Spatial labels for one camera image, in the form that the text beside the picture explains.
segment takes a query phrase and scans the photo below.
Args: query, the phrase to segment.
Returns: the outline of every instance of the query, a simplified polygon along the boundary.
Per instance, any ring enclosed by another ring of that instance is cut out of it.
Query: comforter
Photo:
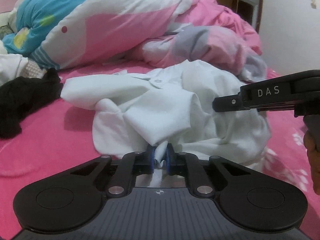
[[[44,68],[201,59],[243,79],[266,73],[258,34],[216,0],[24,0],[16,27],[3,39],[6,50]]]

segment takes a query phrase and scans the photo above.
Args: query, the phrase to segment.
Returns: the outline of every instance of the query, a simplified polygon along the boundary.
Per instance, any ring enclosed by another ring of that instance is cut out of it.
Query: pink bedsheet
[[[127,69],[146,73],[151,68],[142,62],[116,66],[92,65],[60,72],[67,78],[88,74],[115,73]],[[96,158],[92,142],[94,111],[71,106],[62,99],[26,118],[22,134],[0,141],[0,236],[11,239],[21,227],[14,215],[12,201],[27,184]],[[303,147],[303,122],[291,112],[269,113],[273,137],[268,143],[265,172],[300,187],[309,200],[301,226],[312,239],[320,239],[320,197],[312,191],[310,167]]]

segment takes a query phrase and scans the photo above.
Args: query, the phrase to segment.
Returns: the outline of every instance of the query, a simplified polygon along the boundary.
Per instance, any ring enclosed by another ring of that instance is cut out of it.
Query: silver bolt
[[[200,186],[197,188],[197,191],[202,194],[209,194],[213,191],[213,189],[209,186]]]
[[[109,188],[108,191],[111,194],[118,195],[118,194],[121,194],[122,192],[124,192],[124,188],[123,187],[119,187],[119,186],[113,186],[113,187]]]

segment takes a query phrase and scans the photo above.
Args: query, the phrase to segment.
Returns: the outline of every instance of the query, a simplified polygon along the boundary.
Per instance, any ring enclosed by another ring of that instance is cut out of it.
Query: human hand
[[[303,143],[307,148],[307,155],[311,166],[313,190],[317,195],[320,195],[320,152],[317,151],[316,142],[309,132],[305,134]]]

